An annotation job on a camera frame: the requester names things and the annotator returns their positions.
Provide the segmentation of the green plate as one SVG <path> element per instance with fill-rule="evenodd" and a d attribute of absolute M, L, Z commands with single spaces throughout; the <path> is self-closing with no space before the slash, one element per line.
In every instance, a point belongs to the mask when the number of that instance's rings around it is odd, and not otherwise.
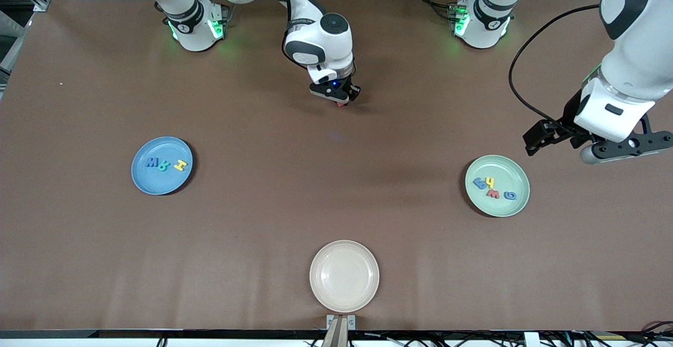
<path fill-rule="evenodd" d="M 475 178 L 495 178 L 493 189 L 500 192 L 500 198 L 486 196 L 489 190 L 479 189 L 473 181 Z M 465 173 L 465 189 L 471 203 L 481 212 L 499 218 L 514 216 L 524 210 L 531 198 L 531 184 L 522 167 L 513 160 L 500 155 L 486 155 L 474 160 Z M 505 199 L 506 191 L 515 192 L 517 199 Z"/>

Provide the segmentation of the blue plate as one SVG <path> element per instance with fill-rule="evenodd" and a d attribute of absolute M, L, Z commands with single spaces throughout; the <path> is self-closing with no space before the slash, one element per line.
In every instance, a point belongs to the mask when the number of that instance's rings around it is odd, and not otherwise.
<path fill-rule="evenodd" d="M 157 168 L 145 167 L 145 160 L 150 157 L 166 160 L 170 166 L 165 172 Z M 181 159 L 188 163 L 184 172 L 176 170 L 173 165 Z M 143 193 L 152 196 L 163 196 L 178 191 L 187 184 L 195 169 L 194 155 L 190 146 L 180 138 L 161 136 L 145 143 L 134 156 L 130 174 L 133 184 Z"/>

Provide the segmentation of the beige plate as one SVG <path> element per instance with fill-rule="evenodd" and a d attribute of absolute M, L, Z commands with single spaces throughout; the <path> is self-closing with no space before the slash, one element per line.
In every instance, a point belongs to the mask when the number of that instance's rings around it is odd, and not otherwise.
<path fill-rule="evenodd" d="M 360 242 L 334 241 L 313 257 L 309 280 L 322 306 L 336 313 L 354 313 L 377 294 L 380 269 L 372 251 Z"/>

